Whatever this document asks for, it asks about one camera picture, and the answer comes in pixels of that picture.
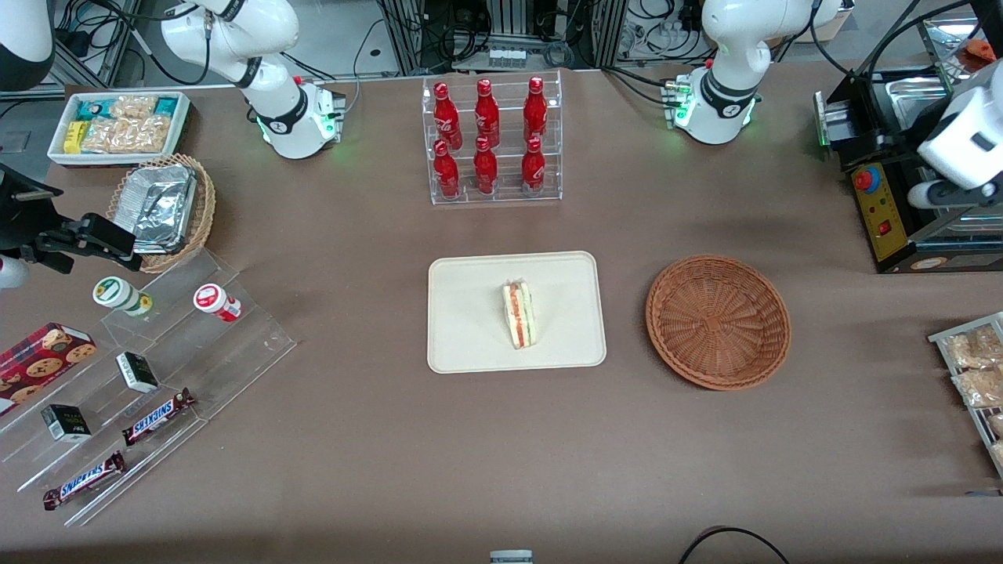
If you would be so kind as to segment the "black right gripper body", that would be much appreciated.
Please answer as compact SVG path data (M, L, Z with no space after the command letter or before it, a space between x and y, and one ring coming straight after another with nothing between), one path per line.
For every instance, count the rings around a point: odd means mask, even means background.
M47 251L37 239L55 234L57 243L75 244L67 228L73 221L56 210L53 199L61 190L48 188L1 164L1 254L3 258L41 264L54 271L71 271L74 261L60 247Z

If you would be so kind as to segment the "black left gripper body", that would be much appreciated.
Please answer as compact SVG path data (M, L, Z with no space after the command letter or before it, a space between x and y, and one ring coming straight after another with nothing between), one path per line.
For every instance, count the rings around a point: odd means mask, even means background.
M882 158L885 171L890 175L916 175L918 171L925 170L927 165L924 158L918 156L918 147L928 139L930 133L931 122L927 121L916 121L906 128L889 125L885 131L887 143Z

